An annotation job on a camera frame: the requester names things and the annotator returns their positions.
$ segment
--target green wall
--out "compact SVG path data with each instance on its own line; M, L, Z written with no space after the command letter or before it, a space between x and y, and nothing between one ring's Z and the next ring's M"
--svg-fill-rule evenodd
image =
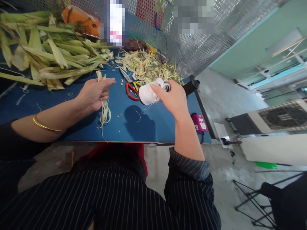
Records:
M265 48L297 27L307 36L307 0L290 0L210 68L233 79L271 57Z
M297 92L282 95L290 91L291 91L290 89L288 89L287 91L285 90L281 91L279 89L272 90L265 97L265 101L268 103L269 106L274 106L274 105L286 103L288 101L293 101L293 100L301 98Z

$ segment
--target corn husk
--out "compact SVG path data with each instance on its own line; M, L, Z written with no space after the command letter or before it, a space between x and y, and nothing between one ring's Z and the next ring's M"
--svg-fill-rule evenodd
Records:
M49 20L50 11L37 11L32 13L2 13L0 14L2 23L22 22L37 18L47 18Z
M174 80L183 85L182 78L176 72L176 64L173 61L160 63L156 56L143 51L124 51L123 57L116 57L115 62L120 64L117 68L133 72L133 79L141 84L148 84L157 78L164 81Z
M56 42L55 44L58 47L63 48L65 50L68 50L71 53L86 54L86 55L90 55L91 54L86 48L83 48L81 46L73 46L73 45L61 44L61 43L58 43L58 42Z
M53 39L52 39L51 36L49 36L48 43L49 43L49 45L51 47L52 53L53 53L53 55L55 57L55 60L57 61L59 66L62 69L64 69L64 67L66 67L68 69L68 64L67 64L63 54L60 52L58 47L55 45L55 43L53 42Z
M2 29L13 37L13 40L8 39L0 30L7 65L13 64L21 71L30 67L33 82L45 84L49 90L64 89L59 79L67 78L65 85L70 85L82 74L108 65L107 62L114 59L113 53L102 43L91 42L76 32L82 30L80 22L64 24L49 11L1 14L0 17ZM13 43L18 47L12 55L9 45Z
M10 75L10 74L6 74L6 73L0 73L0 77L6 78L6 79L10 79L13 81L19 81L19 82L23 82L26 84L32 84L32 85L39 85L39 86L43 86L44 84L39 82L39 81L34 81L28 78L24 78L22 76L14 76L14 75Z
M102 77L102 74L100 71L96 71L96 74L97 74L97 77L98 77L98 82L100 81L103 81L106 79L106 75L104 75ZM102 138L107 141L104 137L103 137L103 125L104 124L107 124L110 122L111 120L111 111L108 107L108 102L107 101L101 101L101 104L102 104L102 107L101 107L101 117L99 118L99 121L101 122L101 126L100 127L97 127L97 128L100 128L101 129L101 135L102 135Z
M96 69L98 67L98 65L102 64L102 63L104 63L104 61L96 62L96 63L92 64L89 69L62 70L62 71L59 71L57 73L43 72L43 73L41 73L41 77L46 78L46 79L69 78L69 77L73 77L73 76L76 76L76 75L89 73L89 72L93 71L93 69Z
M75 80L77 80L78 78L80 78L81 76L82 76L82 74L79 74L79 75L70 77L70 78L68 78L68 79L64 82L64 84L67 85L67 86L69 86L69 85L71 85Z
M6 61L6 64L8 67L11 67L11 61L12 61L12 52L9 46L8 39L3 31L3 29L0 28L0 37L1 37L1 48L2 48L2 54Z

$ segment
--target person's left hand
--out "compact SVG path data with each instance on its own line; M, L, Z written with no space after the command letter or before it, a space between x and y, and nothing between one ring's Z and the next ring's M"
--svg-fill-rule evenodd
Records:
M113 84L116 84L114 78L106 78L101 82L98 82L98 79L88 80L75 99L84 109L97 111L102 106L101 101L109 99L109 86Z

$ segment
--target white thread spool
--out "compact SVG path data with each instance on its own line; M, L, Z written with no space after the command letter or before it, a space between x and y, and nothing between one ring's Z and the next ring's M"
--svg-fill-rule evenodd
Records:
M144 105L150 105L152 103L158 102L160 97L153 92L150 84L155 84L160 86L165 91L169 91L169 84L165 83L161 78L157 78L155 81L150 82L147 85L141 86L138 90L138 97Z

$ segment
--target hand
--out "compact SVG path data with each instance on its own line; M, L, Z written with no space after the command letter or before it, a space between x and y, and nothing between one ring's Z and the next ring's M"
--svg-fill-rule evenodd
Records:
M170 80L170 91L166 92L161 87L155 84L150 84L151 89L163 101L165 107L173 114L175 120L181 120L190 116L188 105L186 103L185 90L175 81Z
M97 111L101 108L101 101L109 99L109 86L116 84L114 78L106 78L98 82L98 79L86 81L75 100L85 109L90 108L92 111Z

